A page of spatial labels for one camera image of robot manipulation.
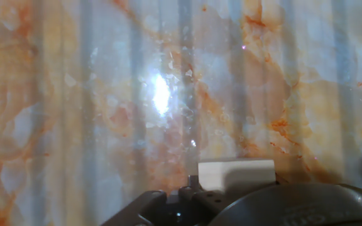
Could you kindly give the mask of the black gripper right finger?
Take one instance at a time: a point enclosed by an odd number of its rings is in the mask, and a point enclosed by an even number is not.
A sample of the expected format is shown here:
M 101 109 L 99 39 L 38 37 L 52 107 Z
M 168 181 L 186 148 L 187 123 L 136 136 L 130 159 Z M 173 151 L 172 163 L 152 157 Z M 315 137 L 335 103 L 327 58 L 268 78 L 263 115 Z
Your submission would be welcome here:
M 287 184 L 287 183 L 288 183 L 288 181 L 285 178 L 283 178 L 280 175 L 276 174 L 276 184 Z M 359 194 L 362 195 L 362 188 L 358 188 L 358 187 L 348 185 L 348 184 L 344 184 L 344 183 L 335 183 L 335 185 L 338 185 L 338 186 L 353 190 L 356 193 L 359 193 Z

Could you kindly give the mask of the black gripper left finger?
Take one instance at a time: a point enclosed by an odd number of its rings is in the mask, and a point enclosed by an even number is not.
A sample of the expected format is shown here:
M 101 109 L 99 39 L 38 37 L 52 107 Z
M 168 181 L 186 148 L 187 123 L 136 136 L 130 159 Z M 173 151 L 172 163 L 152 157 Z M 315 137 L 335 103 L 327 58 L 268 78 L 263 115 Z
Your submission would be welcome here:
M 188 185 L 170 195 L 161 190 L 144 192 L 102 226 L 209 225 L 230 204 L 223 193 L 204 190 L 199 177 L 190 175 Z

